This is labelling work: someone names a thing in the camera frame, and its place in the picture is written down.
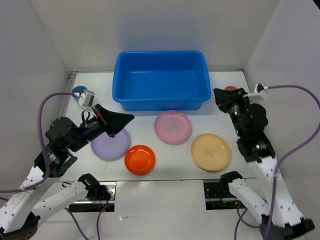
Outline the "orange plate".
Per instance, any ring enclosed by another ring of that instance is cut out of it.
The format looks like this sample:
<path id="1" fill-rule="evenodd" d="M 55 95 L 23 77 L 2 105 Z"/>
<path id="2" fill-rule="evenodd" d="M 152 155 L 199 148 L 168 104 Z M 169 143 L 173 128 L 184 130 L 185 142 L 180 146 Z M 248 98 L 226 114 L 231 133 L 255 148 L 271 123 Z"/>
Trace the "orange plate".
<path id="1" fill-rule="evenodd" d="M 156 155 L 146 145 L 131 147 L 124 156 L 126 169 L 137 176 L 143 176 L 151 172 L 156 164 Z"/>

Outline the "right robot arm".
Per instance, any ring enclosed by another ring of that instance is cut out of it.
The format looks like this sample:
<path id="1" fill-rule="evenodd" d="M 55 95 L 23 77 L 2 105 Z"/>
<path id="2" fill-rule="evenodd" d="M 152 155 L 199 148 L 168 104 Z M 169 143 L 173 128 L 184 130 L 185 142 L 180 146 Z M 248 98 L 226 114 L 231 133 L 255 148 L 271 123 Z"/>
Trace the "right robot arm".
<path id="1" fill-rule="evenodd" d="M 220 177 L 219 191 L 225 196 L 238 198 L 255 217 L 261 236 L 265 240 L 293 240 L 312 231 L 313 221 L 306 218 L 296 206 L 280 173 L 272 144 L 264 133 L 268 124 L 267 111 L 251 97 L 261 97 L 268 87 L 258 84 L 253 93 L 243 88 L 224 90 L 214 88 L 218 109 L 229 114 L 238 136 L 237 147 L 247 165 L 261 180 L 264 197 L 252 190 L 237 172 Z"/>

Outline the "yellow plate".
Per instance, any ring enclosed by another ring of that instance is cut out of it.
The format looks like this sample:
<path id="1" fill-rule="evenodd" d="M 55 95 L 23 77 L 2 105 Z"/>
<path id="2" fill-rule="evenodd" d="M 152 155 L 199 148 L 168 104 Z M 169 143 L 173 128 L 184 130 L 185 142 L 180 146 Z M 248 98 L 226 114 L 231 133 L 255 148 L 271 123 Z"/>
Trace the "yellow plate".
<path id="1" fill-rule="evenodd" d="M 231 150 L 227 142 L 213 133 L 197 136 L 192 141 L 190 152 L 195 164 L 209 172 L 224 169 L 231 159 Z"/>

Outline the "purple plate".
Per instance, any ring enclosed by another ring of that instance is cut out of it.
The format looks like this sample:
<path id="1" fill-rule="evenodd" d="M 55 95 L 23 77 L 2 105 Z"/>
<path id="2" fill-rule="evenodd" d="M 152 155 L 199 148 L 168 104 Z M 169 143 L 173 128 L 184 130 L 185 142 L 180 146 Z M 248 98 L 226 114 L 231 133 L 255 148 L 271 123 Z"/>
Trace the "purple plate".
<path id="1" fill-rule="evenodd" d="M 90 147 L 98 158 L 105 161 L 116 161 L 128 150 L 130 142 L 128 131 L 123 129 L 115 137 L 109 137 L 104 132 L 91 141 Z"/>

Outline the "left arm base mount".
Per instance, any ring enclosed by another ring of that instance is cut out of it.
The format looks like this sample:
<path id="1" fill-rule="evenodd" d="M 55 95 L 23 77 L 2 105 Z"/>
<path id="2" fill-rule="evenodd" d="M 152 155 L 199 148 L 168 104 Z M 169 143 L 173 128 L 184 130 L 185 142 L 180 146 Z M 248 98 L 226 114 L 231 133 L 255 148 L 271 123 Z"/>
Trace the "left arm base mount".
<path id="1" fill-rule="evenodd" d="M 103 212 L 114 212 L 117 183 L 102 181 L 100 185 L 102 186 L 102 190 L 94 196 L 77 200 L 67 208 L 72 213 L 98 213 L 108 205 Z"/>

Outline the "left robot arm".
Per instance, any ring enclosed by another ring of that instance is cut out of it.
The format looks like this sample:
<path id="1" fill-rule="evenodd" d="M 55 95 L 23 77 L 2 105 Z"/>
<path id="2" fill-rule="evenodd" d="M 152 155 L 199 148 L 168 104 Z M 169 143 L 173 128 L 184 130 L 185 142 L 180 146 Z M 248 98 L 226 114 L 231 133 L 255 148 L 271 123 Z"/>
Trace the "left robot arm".
<path id="1" fill-rule="evenodd" d="M 45 152 L 34 161 L 22 191 L 15 193 L 0 209 L 0 238 L 2 240 L 29 240 L 38 228 L 57 212 L 72 203 L 101 197 L 108 201 L 105 186 L 90 173 L 83 174 L 62 191 L 43 199 L 55 184 L 77 161 L 73 154 L 101 134 L 113 138 L 135 117 L 132 114 L 106 110 L 100 104 L 92 107 L 88 116 L 82 112 L 82 123 L 76 126 L 67 117 L 55 119 L 45 133 L 49 143 Z"/>

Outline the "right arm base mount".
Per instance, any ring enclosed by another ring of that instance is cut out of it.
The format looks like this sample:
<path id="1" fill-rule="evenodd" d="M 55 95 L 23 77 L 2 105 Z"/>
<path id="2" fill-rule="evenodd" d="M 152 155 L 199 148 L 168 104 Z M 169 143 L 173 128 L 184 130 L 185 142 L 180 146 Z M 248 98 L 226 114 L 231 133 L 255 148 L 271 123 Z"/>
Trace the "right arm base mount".
<path id="1" fill-rule="evenodd" d="M 228 190 L 223 190 L 218 179 L 203 180 L 205 208 L 211 210 L 236 209 L 240 201 Z"/>

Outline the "blue cup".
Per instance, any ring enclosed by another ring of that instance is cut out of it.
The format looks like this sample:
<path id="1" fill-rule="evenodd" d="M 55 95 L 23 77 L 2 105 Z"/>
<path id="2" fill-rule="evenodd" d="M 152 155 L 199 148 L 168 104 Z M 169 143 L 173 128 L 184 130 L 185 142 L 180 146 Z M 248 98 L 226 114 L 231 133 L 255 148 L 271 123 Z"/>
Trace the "blue cup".
<path id="1" fill-rule="evenodd" d="M 72 93 L 79 93 L 79 94 L 82 94 L 87 88 L 83 85 L 78 85 L 78 86 L 75 86 L 73 89 L 72 89 Z M 79 101 L 79 97 L 78 96 L 73 96 L 73 99 L 78 102 Z"/>

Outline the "pink cup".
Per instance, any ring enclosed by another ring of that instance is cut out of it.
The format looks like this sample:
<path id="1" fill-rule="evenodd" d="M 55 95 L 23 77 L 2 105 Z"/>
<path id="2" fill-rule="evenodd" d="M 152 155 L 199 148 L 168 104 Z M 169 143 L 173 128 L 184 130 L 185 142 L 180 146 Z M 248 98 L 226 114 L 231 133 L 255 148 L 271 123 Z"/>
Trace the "pink cup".
<path id="1" fill-rule="evenodd" d="M 235 91 L 235 90 L 237 90 L 238 88 L 235 87 L 235 86 L 229 85 L 229 86 L 226 86 L 224 89 L 225 89 L 226 91 Z"/>

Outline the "pink plate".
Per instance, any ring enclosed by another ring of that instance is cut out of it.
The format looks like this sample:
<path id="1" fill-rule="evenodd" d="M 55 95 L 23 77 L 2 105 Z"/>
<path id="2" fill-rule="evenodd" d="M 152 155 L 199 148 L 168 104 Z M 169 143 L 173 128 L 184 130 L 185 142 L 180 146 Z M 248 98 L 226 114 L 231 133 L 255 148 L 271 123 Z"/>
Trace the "pink plate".
<path id="1" fill-rule="evenodd" d="M 182 112 L 168 110 L 160 113 L 154 122 L 157 137 L 168 144 L 180 144 L 191 134 L 192 123 Z"/>

